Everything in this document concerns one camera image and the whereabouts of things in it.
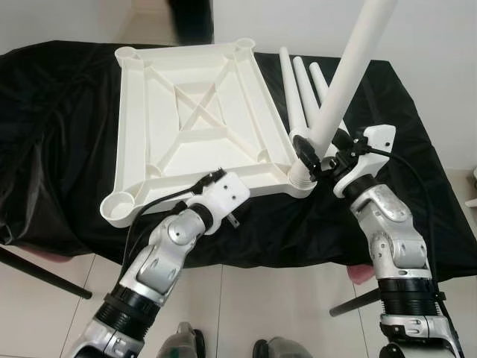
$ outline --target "wire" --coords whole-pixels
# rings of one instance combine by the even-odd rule
[[[371,148],[370,146],[367,146],[365,151],[369,153],[374,153],[374,154],[379,154],[384,157],[389,157],[401,164],[403,164],[414,176],[416,181],[419,183],[419,186],[421,188],[421,191],[424,194],[424,198],[426,200],[426,211],[427,211],[427,234],[428,234],[428,243],[429,243],[429,265],[432,273],[432,283],[434,285],[435,291],[436,291],[436,300],[437,304],[439,305],[439,309],[442,312],[443,316],[447,318],[447,321],[449,322],[449,326],[451,328],[451,331],[455,335],[455,340],[458,344],[458,349],[459,353],[463,357],[462,349],[460,347],[460,343],[458,341],[458,334],[457,330],[455,330],[454,324],[452,322],[452,319],[450,318],[450,314],[447,311],[446,305],[443,302],[443,296],[439,291],[439,283],[437,281],[437,263],[436,263],[436,257],[435,257],[435,235],[434,235],[434,209],[432,206],[432,201],[431,201],[431,196],[429,194],[429,191],[427,190],[426,185],[424,184],[423,179],[419,176],[417,173],[416,169],[409,164],[407,160],[404,158],[400,157],[397,154],[393,153],[388,153],[386,151],[380,151],[379,149]]]
[[[134,229],[136,228],[136,224],[139,221],[139,219],[141,218],[142,214],[146,210],[153,207],[154,205],[158,205],[159,203],[162,203],[163,201],[166,201],[166,200],[169,200],[169,199],[172,199],[172,198],[176,198],[177,196],[187,194],[188,192],[191,192],[191,191],[192,191],[192,186],[190,188],[180,190],[179,192],[175,192],[173,194],[170,194],[170,195],[164,196],[162,198],[153,200],[152,202],[150,202],[150,203],[146,204],[144,207],[142,207],[141,210],[136,214],[136,216],[134,217],[133,222],[131,223],[131,226],[129,227],[129,230],[127,231],[126,243],[124,245],[124,253],[123,253],[123,257],[122,257],[121,273],[119,274],[118,281],[121,280],[121,277],[126,272],[129,261],[130,261],[130,254],[133,251],[132,248],[134,248],[135,245],[136,245],[136,243],[134,242],[133,246],[130,248],[130,243],[131,243],[131,239],[133,237]]]
[[[432,279],[437,282],[437,263],[435,259],[435,235],[434,235],[434,208],[432,206],[432,201],[431,201],[431,196],[429,194],[429,191],[427,190],[426,185],[424,184],[424,181],[421,179],[419,174],[416,172],[416,169],[409,164],[407,160],[405,160],[403,157],[400,157],[397,154],[394,153],[388,153],[386,151],[380,151],[379,149],[374,149],[374,148],[367,148],[367,151],[370,153],[374,154],[379,154],[384,157],[389,157],[391,159],[394,159],[397,162],[400,162],[403,164],[414,176],[416,181],[419,183],[420,189],[424,194],[424,199],[426,201],[426,212],[427,212],[427,241],[429,244],[429,265],[431,266],[431,273],[432,273]]]
[[[130,262],[130,255],[133,252],[133,249],[136,247],[137,240],[133,243],[132,247],[130,247],[130,242],[133,237],[134,228],[136,227],[137,222],[141,219],[141,215],[147,209],[153,207],[154,205],[158,205],[159,203],[162,203],[163,201],[187,194],[188,192],[192,192],[194,194],[201,194],[205,186],[208,186],[211,183],[216,182],[217,180],[222,178],[225,174],[226,172],[222,168],[219,168],[215,172],[204,175],[201,179],[197,181],[197,183],[190,186],[189,188],[180,190],[179,192],[175,192],[167,196],[164,196],[162,198],[153,200],[152,202],[150,202],[149,204],[146,204],[144,207],[141,208],[141,210],[134,217],[134,220],[131,223],[131,226],[129,227],[129,231],[127,232],[126,243],[124,245],[124,253],[122,257],[121,272],[119,273],[119,278],[117,281],[118,283],[121,280],[121,278],[124,276],[124,273],[127,271],[127,268]]]

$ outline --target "black table leg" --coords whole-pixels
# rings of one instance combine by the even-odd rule
[[[61,278],[60,276],[52,274],[50,271],[47,271],[31,263],[30,261],[21,258],[20,256],[12,254],[4,248],[0,248],[0,263],[5,263],[14,269],[36,277],[41,281],[50,283],[53,286],[71,292],[73,295],[77,295],[85,299],[90,299],[92,296],[92,293],[83,287],[79,287],[65,280],[64,278]]]
[[[366,306],[367,304],[372,304],[373,302],[379,301],[379,299],[379,289],[374,289],[373,291],[369,291],[368,293],[349,300],[344,304],[333,307],[329,311],[329,314],[332,317],[336,317],[337,315],[342,315],[343,313],[356,310],[357,308]]]

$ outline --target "table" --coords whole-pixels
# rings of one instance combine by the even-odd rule
[[[126,229],[111,227],[98,210],[114,182],[120,88],[114,51],[120,46],[53,41],[0,57],[0,242],[121,260]],[[256,60],[288,130],[278,55],[256,53]],[[303,57],[306,66],[313,60],[330,82],[339,59]],[[394,152],[415,166],[435,206],[439,280],[477,274],[476,239],[389,62],[371,62],[344,121],[350,133],[368,125],[397,127]],[[425,204],[412,175],[390,161],[378,179],[410,207],[426,236]],[[302,200],[253,198],[239,215],[241,229],[224,224],[199,240],[186,266],[370,263],[348,207],[326,183]],[[148,216],[143,227],[162,216]]]

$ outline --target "cable connector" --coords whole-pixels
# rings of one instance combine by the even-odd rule
[[[191,186],[191,192],[196,195],[202,194],[203,188],[209,186],[212,183],[215,183],[217,180],[222,178],[226,172],[219,168],[217,171],[204,175],[197,183]]]
[[[351,152],[355,154],[355,156],[359,157],[360,155],[370,153],[370,149],[372,149],[367,144],[367,137],[360,136],[358,138],[353,139],[353,146],[351,148]]]
[[[321,165],[320,158],[316,155],[313,146],[307,139],[296,135],[293,137],[293,148],[297,152],[298,158],[309,170],[310,180],[317,181],[321,175]]]

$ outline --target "screw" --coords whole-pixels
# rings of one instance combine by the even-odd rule
[[[171,270],[171,272],[169,272],[169,275],[167,276],[168,280],[169,280],[169,281],[172,281],[172,280],[174,279],[175,275],[176,275],[176,269],[173,268],[173,269]]]
[[[330,161],[329,161],[329,166],[331,169],[334,169],[338,166],[338,161],[335,159],[335,158],[332,158]]]

